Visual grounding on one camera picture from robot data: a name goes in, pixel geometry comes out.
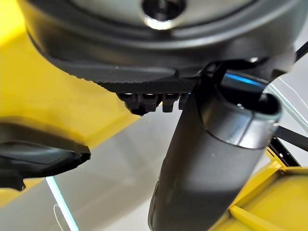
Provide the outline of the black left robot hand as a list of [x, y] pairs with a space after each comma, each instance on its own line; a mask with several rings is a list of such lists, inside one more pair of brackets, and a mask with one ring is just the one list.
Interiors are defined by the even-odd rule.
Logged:
[[305, 0], [20, 0], [38, 52], [136, 115], [181, 116], [151, 199], [153, 231], [206, 231], [282, 116], [265, 88], [290, 71]]

